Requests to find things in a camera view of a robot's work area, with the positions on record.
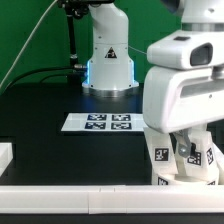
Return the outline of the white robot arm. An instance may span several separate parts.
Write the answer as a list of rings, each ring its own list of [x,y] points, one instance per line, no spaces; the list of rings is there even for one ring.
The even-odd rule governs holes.
[[[179,153],[193,153],[189,130],[224,118],[224,0],[161,0],[181,17],[181,28],[147,49],[153,65],[144,81],[143,118],[160,133],[173,133]],[[128,54],[128,18],[114,0],[94,1],[93,55],[86,92],[118,96],[138,86]]]

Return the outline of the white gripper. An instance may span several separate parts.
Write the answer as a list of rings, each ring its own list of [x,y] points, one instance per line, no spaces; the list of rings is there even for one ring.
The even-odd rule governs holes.
[[[214,79],[211,68],[152,67],[144,82],[142,112],[152,129],[175,132],[178,153],[187,158],[191,155],[187,128],[224,119],[224,79]]]

